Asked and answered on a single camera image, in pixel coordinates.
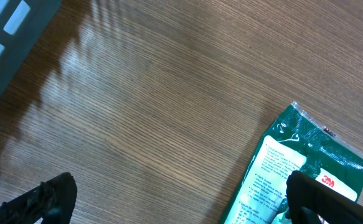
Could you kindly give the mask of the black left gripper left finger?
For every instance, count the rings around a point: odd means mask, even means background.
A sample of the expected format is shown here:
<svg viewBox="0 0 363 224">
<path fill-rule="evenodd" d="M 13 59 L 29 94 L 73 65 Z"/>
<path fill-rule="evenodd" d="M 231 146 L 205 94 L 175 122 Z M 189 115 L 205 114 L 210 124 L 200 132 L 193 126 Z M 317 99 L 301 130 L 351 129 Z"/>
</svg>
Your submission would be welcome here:
<svg viewBox="0 0 363 224">
<path fill-rule="evenodd" d="M 77 185 L 69 172 L 64 172 L 36 188 L 3 202 L 0 224 L 69 224 L 77 199 Z"/>
</svg>

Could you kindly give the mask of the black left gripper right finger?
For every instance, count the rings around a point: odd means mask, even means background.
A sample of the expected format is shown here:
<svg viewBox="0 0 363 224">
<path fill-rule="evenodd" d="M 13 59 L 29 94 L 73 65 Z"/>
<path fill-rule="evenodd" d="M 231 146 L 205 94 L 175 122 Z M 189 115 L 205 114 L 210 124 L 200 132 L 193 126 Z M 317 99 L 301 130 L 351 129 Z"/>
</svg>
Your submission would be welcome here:
<svg viewBox="0 0 363 224">
<path fill-rule="evenodd" d="M 294 171 L 288 177 L 286 197 L 293 224 L 363 224 L 363 206 L 336 191 Z"/>
</svg>

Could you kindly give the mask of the green 3M sponge package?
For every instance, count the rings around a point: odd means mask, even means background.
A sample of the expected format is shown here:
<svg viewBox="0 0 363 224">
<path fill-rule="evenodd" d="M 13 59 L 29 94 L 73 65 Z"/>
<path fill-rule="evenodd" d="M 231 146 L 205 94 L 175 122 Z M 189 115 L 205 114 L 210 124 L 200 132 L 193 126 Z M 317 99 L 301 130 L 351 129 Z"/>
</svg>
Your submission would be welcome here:
<svg viewBox="0 0 363 224">
<path fill-rule="evenodd" d="M 263 133 L 221 223 L 291 223 L 286 181 L 301 171 L 356 202 L 363 152 L 292 102 Z"/>
</svg>

